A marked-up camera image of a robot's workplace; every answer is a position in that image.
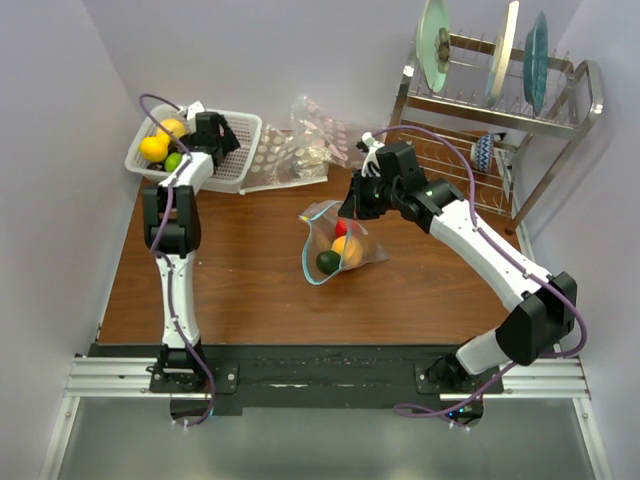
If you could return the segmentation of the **large red apple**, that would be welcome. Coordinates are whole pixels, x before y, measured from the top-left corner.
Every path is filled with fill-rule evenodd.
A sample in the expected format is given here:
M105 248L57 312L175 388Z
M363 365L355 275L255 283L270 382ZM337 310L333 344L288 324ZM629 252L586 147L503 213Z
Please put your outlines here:
M335 236L337 238L345 236L349 231L349 221L345 218L339 218L335 224Z

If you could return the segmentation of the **orange peach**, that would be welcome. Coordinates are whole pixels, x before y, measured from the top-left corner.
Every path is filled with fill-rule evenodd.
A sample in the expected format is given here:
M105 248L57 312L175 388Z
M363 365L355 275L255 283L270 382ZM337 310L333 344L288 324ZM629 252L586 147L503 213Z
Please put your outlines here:
M344 269L356 268L364 259L363 245L355 236L345 235L336 238L331 250L341 255L341 264Z

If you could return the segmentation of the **dark green avocado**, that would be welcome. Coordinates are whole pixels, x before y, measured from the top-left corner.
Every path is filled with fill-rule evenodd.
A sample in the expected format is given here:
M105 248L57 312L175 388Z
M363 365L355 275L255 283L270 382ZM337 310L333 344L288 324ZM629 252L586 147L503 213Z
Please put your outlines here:
M316 257L318 270L325 275L332 275L340 269L341 255L333 250L320 252Z

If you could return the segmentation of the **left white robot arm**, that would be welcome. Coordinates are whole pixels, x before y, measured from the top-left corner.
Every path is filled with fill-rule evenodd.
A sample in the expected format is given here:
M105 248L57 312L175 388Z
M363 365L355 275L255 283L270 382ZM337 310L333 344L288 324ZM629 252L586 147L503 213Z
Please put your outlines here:
M164 327L156 381L196 392L210 383L195 318L193 265L201 243L196 195L224 157L239 148L226 118L213 111L189 114L191 132L176 137L180 161L158 185L143 190L143 225L147 247L161 280Z

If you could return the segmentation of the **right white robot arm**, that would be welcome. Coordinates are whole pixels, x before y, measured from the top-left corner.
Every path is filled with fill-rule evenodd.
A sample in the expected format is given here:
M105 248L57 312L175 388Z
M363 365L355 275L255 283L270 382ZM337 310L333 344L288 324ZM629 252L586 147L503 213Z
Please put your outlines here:
M458 254L495 292L508 315L502 324L441 357L429 380L469 392L481 374L511 361L528 366L552 350L574 327L570 305L577 284L567 273L552 275L522 256L472 209L447 180L428 180L414 148L385 145L366 134L357 144L364 155L339 214L373 220L394 210Z

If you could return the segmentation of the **blue zip top bag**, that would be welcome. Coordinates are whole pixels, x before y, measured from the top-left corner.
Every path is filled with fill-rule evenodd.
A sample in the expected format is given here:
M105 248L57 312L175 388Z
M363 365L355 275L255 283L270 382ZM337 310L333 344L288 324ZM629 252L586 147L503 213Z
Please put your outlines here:
M389 259L361 222L338 215L341 206L341 201L327 200L311 204L298 215L308 228L301 266L311 285L320 286L342 272Z

